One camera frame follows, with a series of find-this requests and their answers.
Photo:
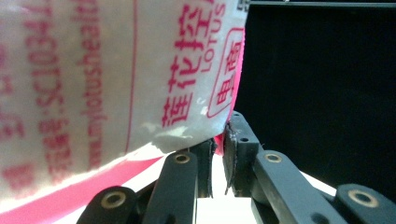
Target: black background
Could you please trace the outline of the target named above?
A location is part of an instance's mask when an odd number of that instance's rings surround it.
[[[251,6],[235,110],[265,149],[396,202],[396,10]]]

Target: snack package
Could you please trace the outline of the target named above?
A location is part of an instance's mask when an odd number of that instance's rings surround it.
[[[0,1],[0,213],[222,133],[247,13],[237,0]]]

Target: black panel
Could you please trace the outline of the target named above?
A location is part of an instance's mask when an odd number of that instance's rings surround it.
[[[264,148],[396,202],[396,11],[251,6],[235,110]]]

